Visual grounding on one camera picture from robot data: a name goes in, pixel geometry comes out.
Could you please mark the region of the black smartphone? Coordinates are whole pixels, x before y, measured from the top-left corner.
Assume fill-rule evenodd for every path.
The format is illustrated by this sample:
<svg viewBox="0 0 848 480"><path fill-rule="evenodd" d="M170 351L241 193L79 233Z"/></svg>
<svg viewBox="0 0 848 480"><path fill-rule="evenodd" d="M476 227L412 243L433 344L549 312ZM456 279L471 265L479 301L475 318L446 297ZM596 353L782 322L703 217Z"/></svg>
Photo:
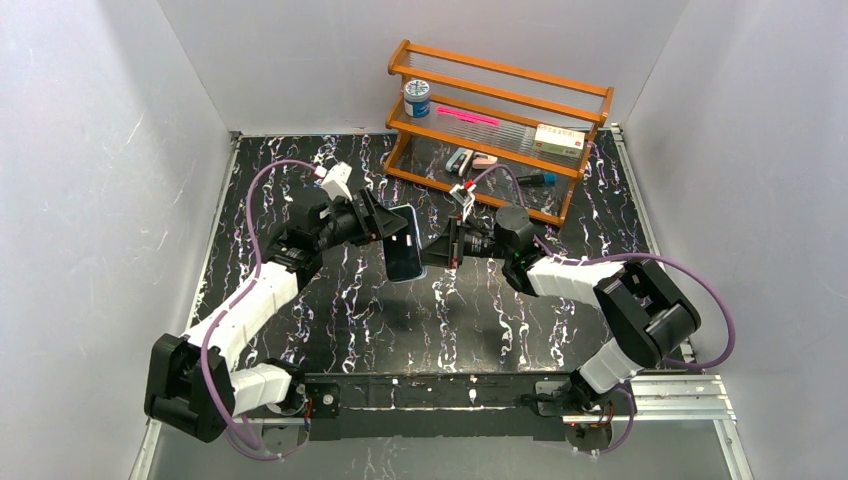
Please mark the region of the black smartphone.
<svg viewBox="0 0 848 480"><path fill-rule="evenodd" d="M402 283L415 281L412 277L417 273L417 257L414 231L407 204L407 228L399 234L392 235L382 241L385 272L391 282Z"/></svg>

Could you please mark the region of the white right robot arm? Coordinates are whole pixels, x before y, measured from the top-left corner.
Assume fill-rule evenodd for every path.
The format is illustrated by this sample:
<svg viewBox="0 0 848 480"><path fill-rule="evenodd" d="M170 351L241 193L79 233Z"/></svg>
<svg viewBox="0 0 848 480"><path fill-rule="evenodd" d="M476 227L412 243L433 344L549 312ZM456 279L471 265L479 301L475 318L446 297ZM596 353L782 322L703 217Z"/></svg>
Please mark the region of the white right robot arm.
<svg viewBox="0 0 848 480"><path fill-rule="evenodd" d="M420 254L423 264L446 269L458 268L466 257L500 259L503 276L517 292L561 297L602 315L611 339L563 384L524 394L522 402L588 411L641 371L658 366L699 329L696 308L657 260L567 264L544 247L528 212L507 204L497 210L490 230L450 220Z"/></svg>

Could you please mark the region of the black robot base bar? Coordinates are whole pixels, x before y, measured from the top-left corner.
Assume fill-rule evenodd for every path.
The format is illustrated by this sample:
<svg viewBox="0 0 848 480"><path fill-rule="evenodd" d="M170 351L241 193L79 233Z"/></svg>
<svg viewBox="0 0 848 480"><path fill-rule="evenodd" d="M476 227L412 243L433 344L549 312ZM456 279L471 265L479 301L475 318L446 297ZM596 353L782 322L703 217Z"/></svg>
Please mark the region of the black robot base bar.
<svg viewBox="0 0 848 480"><path fill-rule="evenodd" d="M563 394L565 373L308 374L320 441L404 437L564 439L597 420Z"/></svg>

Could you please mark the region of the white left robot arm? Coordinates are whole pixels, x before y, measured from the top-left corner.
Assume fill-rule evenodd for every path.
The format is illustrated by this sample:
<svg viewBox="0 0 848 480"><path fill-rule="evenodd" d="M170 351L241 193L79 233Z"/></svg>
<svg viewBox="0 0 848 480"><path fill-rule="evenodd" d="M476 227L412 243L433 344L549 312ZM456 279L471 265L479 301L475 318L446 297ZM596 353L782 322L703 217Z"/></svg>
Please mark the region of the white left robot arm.
<svg viewBox="0 0 848 480"><path fill-rule="evenodd" d="M144 413L209 443L233 431L237 416L285 402L301 381L301 371L279 360L240 370L242 351L268 320L298 298L322 268L326 251L392 239L409 224L367 189L337 199L317 187L299 192L289 218L261 248L252 276L207 318L154 343Z"/></svg>

